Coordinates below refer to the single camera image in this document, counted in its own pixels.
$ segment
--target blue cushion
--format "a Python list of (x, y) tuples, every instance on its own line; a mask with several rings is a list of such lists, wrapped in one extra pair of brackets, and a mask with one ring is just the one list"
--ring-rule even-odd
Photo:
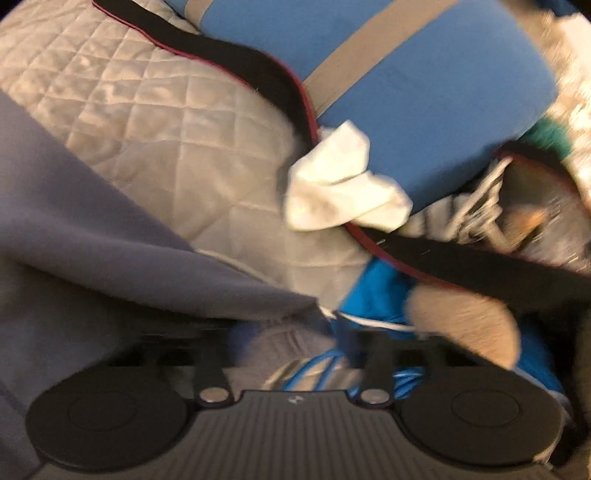
[[(185, 0), (170, 0), (181, 9)], [(271, 53), (302, 79), (389, 0), (216, 0), (204, 33)], [(369, 168), (406, 190), (414, 210), (480, 171), (556, 97), (553, 74), (496, 0), (460, 2), (374, 67), (321, 117), (371, 140)]]

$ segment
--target metal rivet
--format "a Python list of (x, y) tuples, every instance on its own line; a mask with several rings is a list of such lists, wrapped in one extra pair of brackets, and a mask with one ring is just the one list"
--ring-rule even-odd
[(361, 392), (361, 400), (370, 405), (380, 405), (389, 401), (390, 395), (380, 388), (368, 388)]
[(220, 403), (230, 397), (230, 392), (221, 387), (204, 388), (199, 392), (199, 398), (207, 403)]

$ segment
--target black strap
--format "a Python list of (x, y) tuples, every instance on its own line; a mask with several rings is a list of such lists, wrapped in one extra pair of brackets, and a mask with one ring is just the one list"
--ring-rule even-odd
[[(285, 113), (308, 150), (316, 145), (317, 124), (306, 91), (279, 61), (249, 47), (185, 32), (133, 0), (93, 0), (93, 4), (156, 45), (219, 66), (246, 82)], [(576, 189), (557, 156), (539, 151), (534, 155), (529, 148), (510, 142), (500, 153), (532, 168), (543, 168), (567, 188)], [(351, 223), (346, 227), (369, 252), (413, 277), (462, 287), (522, 311), (543, 310), (568, 300), (591, 300), (591, 278), (562, 268), (451, 242), (385, 234)]]

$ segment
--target blue fabric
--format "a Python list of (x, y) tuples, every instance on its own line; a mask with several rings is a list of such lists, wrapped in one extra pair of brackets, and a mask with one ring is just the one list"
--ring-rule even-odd
[[(404, 317), (404, 302), (408, 296), (410, 282), (406, 275), (394, 267), (373, 259), (344, 301), (341, 311), (358, 317), (410, 325)], [(532, 377), (534, 382), (542, 384), (550, 391), (564, 394), (563, 387), (553, 372), (551, 353), (540, 333), (527, 323), (520, 324), (519, 331), (521, 356), (515, 370), (526, 373), (526, 377)], [(408, 371), (405, 376), (412, 375), (413, 372)]]
[(557, 17), (566, 17), (579, 10), (569, 0), (535, 0), (540, 8), (552, 10)]
[[(410, 277), (374, 258), (341, 305), (340, 311), (357, 317), (410, 325), (404, 316), (404, 302), (413, 284), (414, 280)], [(349, 326), (360, 327), (353, 322), (349, 322)], [(397, 340), (415, 338), (409, 332), (388, 330), (388, 334)], [(394, 398), (407, 398), (422, 381), (423, 374), (423, 369), (416, 367), (398, 370), (394, 374)]]
[(404, 302), (412, 283), (413, 280), (406, 275), (374, 258), (340, 311), (357, 317), (410, 325), (404, 316)]
[[(307, 77), (389, 0), (217, 0), (204, 33), (273, 54)], [(417, 211), (486, 166), (556, 97), (553, 74), (496, 0), (461, 0), (346, 92), (320, 122), (350, 119), (369, 168), (395, 178)]]
[(164, 0), (172, 9), (184, 18), (184, 8), (187, 5), (187, 0)]
[(521, 332), (521, 356), (516, 367), (534, 377), (546, 389), (564, 394), (564, 389), (552, 371), (552, 354), (542, 340), (540, 332), (533, 326), (523, 323)]

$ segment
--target beige quilted fabric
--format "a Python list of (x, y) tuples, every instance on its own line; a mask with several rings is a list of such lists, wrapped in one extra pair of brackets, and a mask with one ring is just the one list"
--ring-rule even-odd
[[(163, 1), (138, 3), (194, 31)], [(24, 0), (4, 19), (0, 88), (195, 249), (328, 308), (369, 259), (342, 229), (284, 226), (282, 194), (298, 142), (278, 110), (214, 67), (156, 47), (90, 0)]]

